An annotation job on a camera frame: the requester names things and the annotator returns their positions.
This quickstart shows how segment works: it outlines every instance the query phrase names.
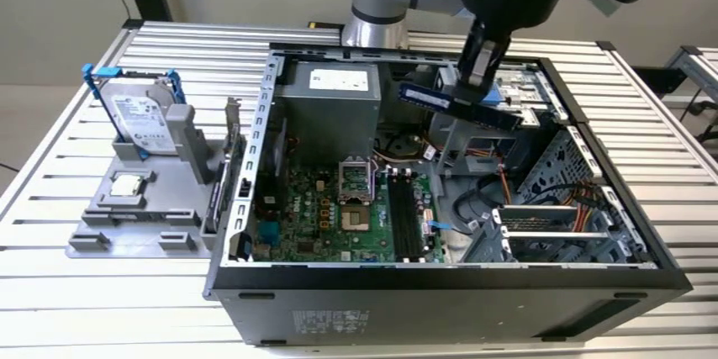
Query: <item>ram slot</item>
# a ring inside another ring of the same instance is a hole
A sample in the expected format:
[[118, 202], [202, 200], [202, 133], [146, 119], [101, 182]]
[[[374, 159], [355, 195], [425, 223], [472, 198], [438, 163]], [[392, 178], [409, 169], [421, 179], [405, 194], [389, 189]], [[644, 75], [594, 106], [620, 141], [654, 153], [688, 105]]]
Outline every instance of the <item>ram slot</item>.
[[424, 242], [417, 220], [412, 175], [402, 173], [389, 177], [389, 194], [397, 261], [416, 262], [424, 256]]

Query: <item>motherboard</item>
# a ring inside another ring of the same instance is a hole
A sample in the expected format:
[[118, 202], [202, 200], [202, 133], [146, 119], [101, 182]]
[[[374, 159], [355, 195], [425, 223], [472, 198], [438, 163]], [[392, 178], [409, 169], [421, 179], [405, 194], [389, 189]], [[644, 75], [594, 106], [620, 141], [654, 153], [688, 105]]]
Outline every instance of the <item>motherboard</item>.
[[[368, 176], [354, 167], [294, 167], [281, 217], [258, 224], [255, 261], [397, 262], [409, 240], [420, 261], [444, 262], [441, 233], [430, 225], [436, 207], [429, 178], [414, 174], [404, 179], [409, 201], [392, 191], [394, 179], [392, 171]], [[372, 198], [342, 198], [341, 190]]]

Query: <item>aluminum table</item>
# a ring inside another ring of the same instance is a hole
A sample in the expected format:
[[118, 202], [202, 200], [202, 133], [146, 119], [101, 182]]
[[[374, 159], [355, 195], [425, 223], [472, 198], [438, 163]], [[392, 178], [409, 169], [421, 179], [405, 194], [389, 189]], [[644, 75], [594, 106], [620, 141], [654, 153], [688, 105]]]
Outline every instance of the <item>aluminum table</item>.
[[[270, 42], [335, 45], [339, 33], [146, 22], [122, 30], [99, 66], [177, 68], [198, 127], [223, 137], [227, 96], [243, 98], [250, 128]], [[462, 45], [460, 35], [412, 34], [417, 50], [458, 52]], [[113, 126], [83, 86], [0, 198], [0, 347], [13, 347], [0, 356], [718, 357], [714, 160], [613, 50], [514, 40], [510, 55], [553, 60], [693, 292], [586, 344], [246, 346], [222, 306], [201, 295], [209, 260], [66, 257], [114, 154]]]

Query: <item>sticker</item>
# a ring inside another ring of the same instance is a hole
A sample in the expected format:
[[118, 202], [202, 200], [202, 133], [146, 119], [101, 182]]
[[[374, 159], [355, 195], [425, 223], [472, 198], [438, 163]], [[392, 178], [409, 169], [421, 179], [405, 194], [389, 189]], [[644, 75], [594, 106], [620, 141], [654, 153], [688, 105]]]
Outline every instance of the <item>sticker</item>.
[[429, 145], [425, 150], [425, 159], [432, 161], [434, 159], [434, 155], [437, 154], [437, 149], [434, 146]]
[[310, 88], [315, 90], [350, 90], [368, 92], [370, 90], [370, 74], [366, 71], [335, 71], [314, 69]]
[[414, 98], [416, 100], [424, 101], [425, 103], [440, 106], [442, 108], [449, 108], [449, 105], [452, 104], [449, 100], [445, 100], [444, 98], [438, 98], [436, 96], [430, 96], [429, 94], [425, 94], [416, 90], [406, 90], [405, 95], [409, 98]]
[[131, 134], [135, 145], [150, 153], [177, 153], [158, 102], [149, 97], [117, 95], [113, 97], [113, 103], [121, 125]]
[[294, 310], [298, 334], [364, 334], [370, 322], [369, 310]]

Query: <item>hard drive label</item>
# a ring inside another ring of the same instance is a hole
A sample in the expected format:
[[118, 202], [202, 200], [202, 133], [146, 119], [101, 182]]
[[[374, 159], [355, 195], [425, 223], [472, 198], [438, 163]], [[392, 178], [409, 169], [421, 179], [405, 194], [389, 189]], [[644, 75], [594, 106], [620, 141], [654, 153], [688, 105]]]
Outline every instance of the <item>hard drive label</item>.
[[150, 153], [175, 152], [175, 143], [158, 102], [149, 97], [115, 95], [113, 103], [121, 125], [131, 133], [135, 145]]

